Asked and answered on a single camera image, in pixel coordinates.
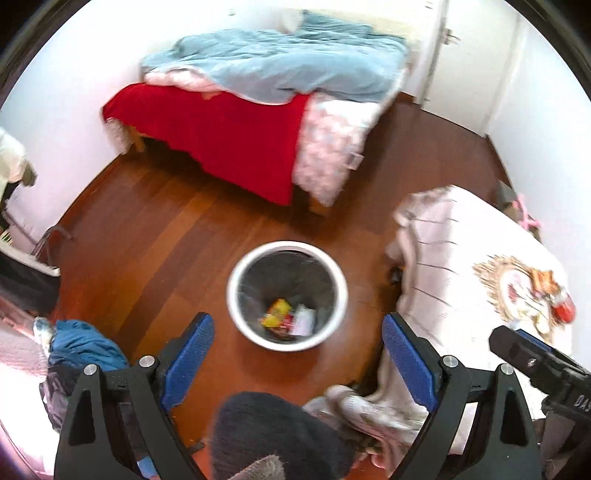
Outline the light blue blanket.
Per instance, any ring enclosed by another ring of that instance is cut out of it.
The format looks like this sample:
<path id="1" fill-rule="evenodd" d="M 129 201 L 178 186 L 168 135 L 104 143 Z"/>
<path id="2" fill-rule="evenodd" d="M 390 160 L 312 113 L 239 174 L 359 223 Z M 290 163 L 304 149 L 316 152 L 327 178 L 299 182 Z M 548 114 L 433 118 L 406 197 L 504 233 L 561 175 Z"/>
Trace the light blue blanket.
<path id="1" fill-rule="evenodd" d="M 304 11 L 293 33 L 232 28 L 183 37 L 144 57 L 140 71 L 145 81 L 189 71 L 267 105 L 314 92 L 378 103 L 401 79 L 408 52 L 403 37 Z"/>

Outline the blue jacket pile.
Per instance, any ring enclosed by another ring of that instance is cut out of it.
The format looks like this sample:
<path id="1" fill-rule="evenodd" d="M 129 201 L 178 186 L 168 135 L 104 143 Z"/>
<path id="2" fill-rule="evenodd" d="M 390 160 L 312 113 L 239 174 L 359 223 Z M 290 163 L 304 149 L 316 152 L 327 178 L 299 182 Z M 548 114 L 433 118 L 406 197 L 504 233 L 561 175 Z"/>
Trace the blue jacket pile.
<path id="1" fill-rule="evenodd" d="M 84 368 L 95 364 L 102 371 L 115 371 L 128 368 L 129 362 L 115 342 L 84 321 L 58 320 L 52 324 L 37 317 L 33 333 L 47 358 L 47 373 L 39 385 L 41 401 L 53 430 L 60 432 Z"/>

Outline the pink toy scooter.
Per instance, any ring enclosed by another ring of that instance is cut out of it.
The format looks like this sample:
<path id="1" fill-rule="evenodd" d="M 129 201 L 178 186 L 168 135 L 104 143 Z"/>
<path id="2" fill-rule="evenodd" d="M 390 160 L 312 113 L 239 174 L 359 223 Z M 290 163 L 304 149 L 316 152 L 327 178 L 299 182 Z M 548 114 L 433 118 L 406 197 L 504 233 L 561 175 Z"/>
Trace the pink toy scooter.
<path id="1" fill-rule="evenodd" d="M 512 207 L 517 214 L 517 223 L 524 230 L 532 231 L 533 229 L 541 228 L 540 222 L 530 215 L 523 194 L 517 194 L 516 199 L 512 201 Z"/>

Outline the red bed sheet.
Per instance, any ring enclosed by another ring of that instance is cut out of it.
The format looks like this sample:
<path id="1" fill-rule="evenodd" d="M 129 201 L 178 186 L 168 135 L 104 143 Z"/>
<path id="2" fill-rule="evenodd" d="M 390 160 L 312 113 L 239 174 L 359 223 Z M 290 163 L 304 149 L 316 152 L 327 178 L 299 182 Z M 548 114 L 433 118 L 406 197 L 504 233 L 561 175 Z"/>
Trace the red bed sheet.
<path id="1" fill-rule="evenodd" d="M 288 206 L 308 100 L 297 94 L 283 105 L 263 105 L 228 92 L 205 97 L 136 83 L 114 95 L 102 107 L 102 117 L 189 154 L 215 178 Z"/>

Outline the yellow cigarette box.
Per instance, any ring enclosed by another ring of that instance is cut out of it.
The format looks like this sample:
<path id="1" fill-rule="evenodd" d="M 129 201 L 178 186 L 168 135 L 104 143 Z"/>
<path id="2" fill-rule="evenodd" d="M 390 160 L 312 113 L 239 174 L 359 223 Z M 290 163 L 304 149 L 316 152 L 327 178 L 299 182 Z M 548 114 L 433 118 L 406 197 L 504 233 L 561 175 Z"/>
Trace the yellow cigarette box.
<path id="1" fill-rule="evenodd" d="M 290 328 L 292 320 L 293 307 L 287 300 L 277 299 L 270 305 L 260 323 L 266 329 Z"/>

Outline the black fuzzy slipper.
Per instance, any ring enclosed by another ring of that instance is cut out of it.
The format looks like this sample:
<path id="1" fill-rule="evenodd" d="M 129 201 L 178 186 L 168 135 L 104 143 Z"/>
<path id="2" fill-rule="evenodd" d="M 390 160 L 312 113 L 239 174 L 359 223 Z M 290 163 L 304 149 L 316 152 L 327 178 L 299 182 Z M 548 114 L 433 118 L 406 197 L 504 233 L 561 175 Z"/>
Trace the black fuzzy slipper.
<path id="1" fill-rule="evenodd" d="M 231 479 L 269 457 L 283 479 L 344 479 L 356 460 L 338 430 L 263 392 L 240 392 L 221 405 L 209 447 L 215 479 Z"/>

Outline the white round trash bin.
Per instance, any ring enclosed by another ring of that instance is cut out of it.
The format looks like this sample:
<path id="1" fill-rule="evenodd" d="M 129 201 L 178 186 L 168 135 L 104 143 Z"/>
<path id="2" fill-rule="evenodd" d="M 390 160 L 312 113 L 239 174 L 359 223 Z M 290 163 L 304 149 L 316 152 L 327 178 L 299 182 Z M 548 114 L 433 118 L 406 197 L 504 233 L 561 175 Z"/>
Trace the white round trash bin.
<path id="1" fill-rule="evenodd" d="M 232 269 L 225 293 L 236 329 L 263 349 L 301 352 L 325 342 L 342 325 L 349 288 L 341 267 L 322 249 L 308 243 L 276 241 L 256 247 Z M 291 310 L 314 313 L 311 333 L 279 337 L 260 321 L 278 300 Z"/>

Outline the red soda can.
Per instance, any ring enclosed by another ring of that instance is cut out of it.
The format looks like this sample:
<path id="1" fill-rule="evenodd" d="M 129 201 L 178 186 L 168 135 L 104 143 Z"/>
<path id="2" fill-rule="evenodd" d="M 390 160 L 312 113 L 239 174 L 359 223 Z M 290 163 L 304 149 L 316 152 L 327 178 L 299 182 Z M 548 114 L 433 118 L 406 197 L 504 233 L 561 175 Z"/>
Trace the red soda can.
<path id="1" fill-rule="evenodd" d="M 553 315 L 559 323 L 571 324 L 576 318 L 576 307 L 565 288 L 560 288 L 552 296 L 551 307 Z"/>

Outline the orange snack wrapper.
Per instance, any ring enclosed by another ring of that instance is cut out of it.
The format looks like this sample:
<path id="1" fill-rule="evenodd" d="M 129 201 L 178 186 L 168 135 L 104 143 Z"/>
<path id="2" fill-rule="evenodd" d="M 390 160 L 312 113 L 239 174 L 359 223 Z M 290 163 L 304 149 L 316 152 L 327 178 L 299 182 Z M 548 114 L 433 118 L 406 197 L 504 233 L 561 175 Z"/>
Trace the orange snack wrapper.
<path id="1" fill-rule="evenodd" d="M 552 270 L 542 271 L 538 269 L 530 270 L 530 278 L 533 291 L 539 295 L 554 295 L 559 290 L 559 285 L 554 279 Z"/>

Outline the pink checked mattress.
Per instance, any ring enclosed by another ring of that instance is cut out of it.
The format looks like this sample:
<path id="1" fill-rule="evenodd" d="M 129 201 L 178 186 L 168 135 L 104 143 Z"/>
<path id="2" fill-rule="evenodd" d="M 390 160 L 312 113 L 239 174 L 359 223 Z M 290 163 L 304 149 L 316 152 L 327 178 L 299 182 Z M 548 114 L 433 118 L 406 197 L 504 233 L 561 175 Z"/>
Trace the pink checked mattress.
<path id="1" fill-rule="evenodd" d="M 391 90 L 378 103 L 311 95 L 301 120 L 293 182 L 308 193 L 312 208 L 322 211 L 335 204 L 349 174 L 363 162 L 370 130 L 394 103 L 413 69 L 406 60 Z"/>

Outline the white door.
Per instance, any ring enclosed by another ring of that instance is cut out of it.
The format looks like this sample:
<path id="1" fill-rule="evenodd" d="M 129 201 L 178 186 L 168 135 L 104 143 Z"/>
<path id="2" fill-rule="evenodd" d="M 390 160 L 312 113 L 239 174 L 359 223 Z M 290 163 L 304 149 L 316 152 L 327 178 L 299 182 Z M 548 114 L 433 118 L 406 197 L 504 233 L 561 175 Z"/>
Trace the white door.
<path id="1" fill-rule="evenodd" d="M 446 1 L 422 108 L 483 136 L 501 94 L 519 26 L 506 1 Z"/>

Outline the white checked tablecloth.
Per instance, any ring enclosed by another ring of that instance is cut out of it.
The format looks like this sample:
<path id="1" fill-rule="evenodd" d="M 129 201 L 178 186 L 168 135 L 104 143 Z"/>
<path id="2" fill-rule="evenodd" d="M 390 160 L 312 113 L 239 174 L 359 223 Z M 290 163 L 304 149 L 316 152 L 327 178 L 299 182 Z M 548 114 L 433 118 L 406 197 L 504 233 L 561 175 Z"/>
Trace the white checked tablecloth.
<path id="1" fill-rule="evenodd" d="M 572 326 L 555 320 L 548 303 L 531 293 L 530 272 L 559 275 L 559 264 L 518 223 L 454 185 L 409 195 L 394 220 L 399 227 L 386 253 L 404 267 L 396 311 L 440 355 L 454 355 L 468 368 L 493 370 L 501 360 L 490 351 L 489 336 L 501 325 L 572 353 Z M 342 423 L 377 440 L 370 458 L 387 475 L 401 463 L 428 415 L 388 352 L 374 393 L 361 396 L 332 386 L 325 395 Z"/>

